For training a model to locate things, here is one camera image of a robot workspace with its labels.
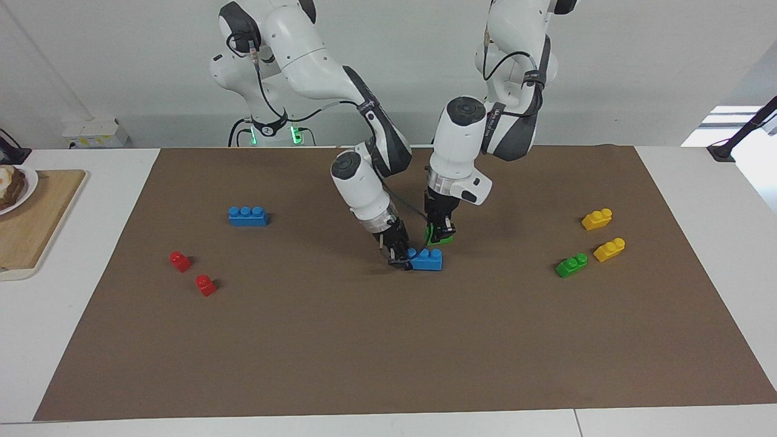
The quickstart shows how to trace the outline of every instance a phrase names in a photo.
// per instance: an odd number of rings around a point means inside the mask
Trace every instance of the black cable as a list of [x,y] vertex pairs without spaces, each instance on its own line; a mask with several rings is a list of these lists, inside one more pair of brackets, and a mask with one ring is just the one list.
[[352,102],[350,100],[340,100],[340,101],[337,101],[337,102],[332,102],[332,103],[330,103],[328,105],[325,105],[323,107],[320,107],[319,109],[311,112],[310,114],[308,114],[307,116],[305,116],[303,118],[290,118],[289,121],[291,123],[300,123],[302,121],[308,121],[311,118],[313,118],[316,115],[318,115],[319,113],[321,113],[321,111],[328,110],[330,107],[335,107],[337,105],[354,105],[355,107],[359,107],[358,104],[356,104],[355,102]]
[[232,125],[232,130],[229,131],[229,140],[227,140],[227,147],[232,147],[232,139],[235,137],[235,131],[238,130],[238,126],[245,123],[246,119],[241,118],[240,120],[237,120],[235,124]]
[[[267,106],[270,108],[271,111],[273,111],[273,114],[276,115],[278,118],[283,118],[283,115],[281,115],[278,111],[275,110],[273,107],[273,104],[270,103],[270,100],[267,99],[267,94],[264,92],[264,84],[262,83],[262,74],[260,73],[259,67],[256,67],[256,75],[259,78],[259,91],[262,92],[262,98],[264,99],[264,103],[267,103]],[[311,112],[310,114],[304,116],[303,118],[289,118],[287,119],[290,123],[301,123],[302,121],[308,121],[311,118],[315,117],[316,115],[320,114],[322,111],[329,109],[330,107],[334,107],[337,105],[354,105],[355,107],[359,107],[358,104],[355,102],[352,102],[350,100],[340,100],[337,102],[330,103],[328,105],[324,105],[323,107],[320,107],[319,109]]]
[[[421,252],[423,252],[423,251],[424,251],[424,250],[426,250],[426,249],[429,249],[429,242],[425,240],[425,241],[423,242],[423,247],[421,247],[421,249],[420,249],[420,250],[418,250],[418,251],[416,252],[416,254],[415,254],[415,255],[413,255],[413,256],[411,256],[411,257],[409,257],[409,258],[407,259],[407,262],[410,262],[410,261],[412,261],[412,260],[415,260],[416,258],[418,258],[418,256],[420,256],[420,255],[421,255]],[[381,255],[383,255],[383,257],[384,257],[384,258],[385,258],[385,259],[388,261],[388,263],[389,263],[389,264],[399,264],[399,263],[396,263],[396,262],[395,262],[395,263],[392,263],[392,261],[396,261],[396,260],[393,260],[393,259],[392,259],[392,258],[391,258],[389,255],[387,255],[387,254],[386,254],[386,252],[385,252],[385,247],[384,247],[384,246],[383,246],[383,244],[382,244],[382,240],[381,240],[380,253],[381,253]]]
[[244,32],[244,31],[242,31],[242,30],[239,30],[239,31],[237,31],[237,32],[232,32],[232,33],[230,33],[230,34],[229,34],[229,36],[227,37],[227,48],[228,48],[228,49],[229,49],[229,50],[230,50],[232,53],[234,53],[234,54],[235,54],[235,56],[237,56],[238,58],[245,58],[245,57],[246,57],[246,56],[248,56],[248,55],[246,55],[246,54],[240,54],[240,53],[239,53],[237,50],[235,50],[234,48],[232,48],[232,46],[231,46],[231,45],[229,45],[229,42],[230,42],[230,41],[232,41],[232,40],[234,40],[234,39],[235,39],[235,35],[237,35],[238,33],[242,33],[242,34],[244,34],[244,35],[245,35],[245,34],[247,34],[248,32]]
[[237,146],[240,147],[240,134],[245,133],[251,133],[251,129],[242,129],[240,132],[238,132],[238,136],[235,137],[235,143],[237,143]]
[[270,103],[269,99],[267,99],[267,94],[264,93],[264,84],[262,83],[262,73],[259,70],[259,66],[255,65],[255,69],[256,69],[256,77],[259,79],[259,91],[262,92],[262,98],[264,99],[264,103],[267,103],[267,106],[270,108],[271,111],[273,111],[273,114],[275,114],[276,117],[283,118],[284,116],[280,115],[280,113],[275,110],[275,108],[273,107],[273,104]]
[[528,54],[528,53],[526,53],[525,51],[514,51],[513,53],[510,53],[509,55],[507,55],[507,56],[505,56],[504,58],[502,58],[502,60],[501,60],[501,61],[497,62],[497,66],[496,66],[496,67],[494,67],[494,68],[493,68],[493,70],[491,70],[491,73],[489,73],[489,74],[488,74],[488,76],[486,76],[486,55],[487,55],[487,54],[488,54],[488,48],[485,48],[485,49],[483,50],[483,80],[486,80],[486,81],[487,81],[488,79],[491,79],[491,77],[493,76],[493,74],[494,74],[494,73],[496,73],[496,72],[497,72],[497,70],[499,69],[499,67],[501,67],[501,66],[502,66],[502,64],[504,64],[504,62],[505,62],[507,59],[510,59],[510,58],[512,58],[513,56],[518,56],[518,55],[521,55],[521,56],[525,56],[525,57],[526,57],[526,58],[528,58],[529,60],[531,60],[531,59],[532,59],[531,55],[530,55],[530,54]]
[[8,139],[9,139],[9,140],[13,141],[13,144],[15,144],[15,145],[16,145],[16,148],[17,148],[17,149],[21,149],[21,148],[22,148],[22,145],[20,145],[20,144],[19,144],[19,142],[18,142],[18,141],[16,141],[16,139],[15,139],[15,138],[13,138],[13,137],[11,136],[11,134],[9,134],[9,133],[8,133],[8,132],[7,132],[5,129],[0,129],[0,132],[2,132],[2,133],[3,133],[3,135],[5,135],[6,137],[8,137]]
[[534,98],[534,109],[528,108],[526,112],[523,114],[516,114],[515,112],[507,112],[504,111],[502,115],[509,115],[511,117],[518,117],[518,118],[526,118],[526,117],[534,117],[539,113],[539,110],[542,109],[542,104],[544,101],[542,100],[542,85],[539,85],[538,83],[535,83],[535,86],[537,89],[535,90],[535,98]]
[[317,146],[315,143],[315,134],[313,133],[313,130],[311,128],[299,128],[300,132],[310,132],[310,136],[313,138],[313,145]]
[[408,201],[406,201],[405,199],[401,198],[399,195],[397,195],[397,193],[392,191],[392,189],[389,188],[389,186],[386,184],[386,181],[383,179],[383,176],[381,176],[380,173],[376,172],[376,174],[378,175],[378,179],[381,180],[381,185],[383,185],[383,189],[386,190],[386,192],[388,193],[389,196],[391,196],[391,197],[395,198],[396,200],[398,200],[399,203],[405,205],[407,208],[410,209],[410,211],[415,212],[416,214],[418,214],[427,223],[427,225],[431,224],[431,222],[429,221],[429,219],[426,217],[426,215],[424,213],[419,211],[418,208],[412,206]]

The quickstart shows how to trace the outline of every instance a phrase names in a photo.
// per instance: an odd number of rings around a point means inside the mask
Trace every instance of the toy brick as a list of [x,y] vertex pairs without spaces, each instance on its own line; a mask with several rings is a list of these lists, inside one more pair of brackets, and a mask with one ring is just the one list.
[[[418,252],[412,248],[407,252],[411,258],[415,257],[416,253]],[[441,271],[442,250],[433,249],[431,252],[428,249],[421,250],[416,258],[410,260],[410,264],[412,264],[413,270]]]
[[218,290],[218,288],[216,288],[216,284],[214,284],[206,274],[197,276],[195,282],[197,283],[197,287],[200,289],[200,292],[202,292],[205,297],[212,295],[214,292],[216,292],[216,290]]
[[612,211],[605,208],[601,211],[594,211],[591,212],[589,215],[586,215],[583,219],[583,227],[587,231],[591,231],[594,229],[604,228],[606,225],[610,223],[612,220]]
[[616,238],[608,243],[599,246],[594,251],[594,256],[600,263],[617,257],[626,248],[626,241],[623,238]]
[[588,257],[584,253],[578,253],[575,257],[569,258],[556,267],[556,273],[562,278],[568,278],[577,273],[583,267],[588,265]]
[[238,227],[257,227],[267,226],[267,213],[261,207],[249,208],[244,206],[238,208],[233,206],[229,209],[229,224]]
[[434,232],[434,225],[427,226],[424,238],[427,241],[427,246],[441,246],[443,244],[453,243],[453,239],[456,235],[451,235],[448,238],[443,238],[437,243],[432,243],[432,232]]
[[170,264],[183,273],[184,271],[189,270],[189,267],[192,266],[192,261],[188,257],[185,257],[183,253],[173,252],[170,254]]

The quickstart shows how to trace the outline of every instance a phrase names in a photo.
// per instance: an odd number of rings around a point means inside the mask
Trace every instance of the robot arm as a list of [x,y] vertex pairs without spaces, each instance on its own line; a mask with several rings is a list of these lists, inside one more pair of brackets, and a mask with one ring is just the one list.
[[[276,72],[271,67],[272,65],[268,68],[262,68],[262,79],[280,73],[277,65],[275,65]],[[253,127],[263,136],[262,143],[264,145],[294,144],[290,132],[288,134],[280,133],[287,118],[277,117],[270,109],[270,105],[278,104],[275,88],[263,83],[264,96],[262,95],[262,89],[256,82],[256,69],[250,62],[241,59],[232,52],[220,53],[211,60],[211,75],[221,88],[238,93],[246,100]]]
[[475,167],[478,152],[505,161],[525,156],[534,142],[542,90],[558,69],[545,34],[551,13],[571,12],[577,0],[492,0],[476,65],[488,85],[485,104],[452,100],[440,119],[430,159],[424,209],[430,243],[456,232],[451,222],[459,201],[475,205],[492,182]]
[[572,12],[577,0],[498,0],[492,3],[476,66],[488,83],[489,120],[483,153],[520,159],[535,139],[542,90],[558,63],[546,30],[551,14]]
[[[388,251],[389,264],[410,270],[407,231],[380,179],[407,168],[412,159],[410,147],[361,77],[334,60],[314,23],[312,0],[243,0],[225,5],[220,13],[227,45],[236,61],[245,64],[243,58],[249,58],[256,69],[254,77],[258,72],[261,80],[265,71],[271,74],[276,68],[296,93],[309,99],[345,100],[358,109],[372,136],[355,151],[341,153],[331,176],[362,226],[380,243],[383,253]],[[260,86],[239,93],[252,112],[259,112],[254,109],[261,107],[257,92],[262,100],[267,100],[262,94],[267,93],[262,82],[257,84],[254,79],[254,83]],[[279,123],[287,120],[285,112],[275,115]]]
[[378,99],[351,68],[336,62],[313,26],[311,0],[245,0],[221,9],[221,33],[237,53],[258,54],[260,72],[277,63],[294,91],[309,99],[345,99],[353,102],[373,132],[365,153],[383,177],[402,172],[412,153],[407,140],[389,120]]

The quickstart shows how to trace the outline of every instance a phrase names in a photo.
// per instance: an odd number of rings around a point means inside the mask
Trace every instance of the power outlet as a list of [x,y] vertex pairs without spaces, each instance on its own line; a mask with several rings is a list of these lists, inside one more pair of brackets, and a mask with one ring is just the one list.
[[127,145],[129,135],[115,118],[70,123],[62,138],[70,149],[119,149]]
[[294,145],[304,145],[305,138],[302,137],[302,132],[299,130],[299,128],[292,124],[289,126],[289,129],[291,130],[291,140],[293,141]]

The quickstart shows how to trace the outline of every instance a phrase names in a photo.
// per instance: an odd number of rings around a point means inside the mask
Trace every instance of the white table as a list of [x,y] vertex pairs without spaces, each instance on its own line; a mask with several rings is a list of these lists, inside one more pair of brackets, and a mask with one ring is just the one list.
[[[777,216],[704,149],[638,148],[685,235],[777,385]],[[158,150],[36,151],[38,170],[89,180],[43,267],[0,283],[0,435],[777,435],[777,404],[289,418],[27,423],[107,265]]]

